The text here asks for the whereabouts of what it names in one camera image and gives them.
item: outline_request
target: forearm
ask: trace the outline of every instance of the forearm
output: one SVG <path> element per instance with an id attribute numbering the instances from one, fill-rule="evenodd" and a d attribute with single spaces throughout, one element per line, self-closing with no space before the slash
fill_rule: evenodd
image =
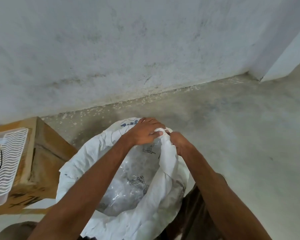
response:
<path id="1" fill-rule="evenodd" d="M 76 240 L 132 146 L 122 136 L 52 207 L 28 240 Z"/>
<path id="2" fill-rule="evenodd" d="M 207 206 L 227 240 L 271 239 L 258 219 L 191 144 L 181 151 Z"/>

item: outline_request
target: person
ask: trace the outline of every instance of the person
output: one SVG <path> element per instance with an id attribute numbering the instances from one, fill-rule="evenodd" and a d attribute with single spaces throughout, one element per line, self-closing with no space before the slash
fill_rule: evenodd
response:
<path id="1" fill-rule="evenodd" d="M 166 127 L 155 118 L 142 118 L 101 157 L 37 224 L 18 223 L 0 233 L 0 240 L 76 240 L 91 218 L 117 169 L 134 145 L 152 143 Z M 161 239 L 243 240 L 271 239 L 249 208 L 216 173 L 204 156 L 181 133 L 169 133 L 178 155 L 183 157 L 195 187 L 183 199 L 175 220 Z"/>

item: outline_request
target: cardboard box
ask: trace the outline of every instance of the cardboard box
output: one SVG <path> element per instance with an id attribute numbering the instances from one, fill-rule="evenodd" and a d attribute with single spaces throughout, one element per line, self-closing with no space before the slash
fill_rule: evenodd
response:
<path id="1" fill-rule="evenodd" d="M 77 150 L 39 117 L 0 126 L 0 132 L 28 128 L 16 177 L 1 214 L 44 214 L 48 209 L 24 209 L 44 198 L 56 198 L 59 169 Z"/>

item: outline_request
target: wavy line pattern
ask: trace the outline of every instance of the wavy line pattern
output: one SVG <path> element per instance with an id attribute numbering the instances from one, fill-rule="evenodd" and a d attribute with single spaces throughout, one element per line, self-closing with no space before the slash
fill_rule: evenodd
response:
<path id="1" fill-rule="evenodd" d="M 0 169 L 0 194 L 8 193 L 17 173 L 21 155 L 27 140 L 28 129 L 20 129 L 4 135 L 2 150 L 2 166 Z"/>

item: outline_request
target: clear plastic bag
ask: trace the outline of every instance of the clear plastic bag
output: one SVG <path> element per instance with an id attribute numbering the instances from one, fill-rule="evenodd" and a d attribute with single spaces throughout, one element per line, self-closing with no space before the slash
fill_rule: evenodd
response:
<path id="1" fill-rule="evenodd" d="M 134 146 L 120 165 L 97 210 L 107 216 L 117 216 L 136 208 L 159 169 L 160 152 L 159 139 L 152 144 Z"/>

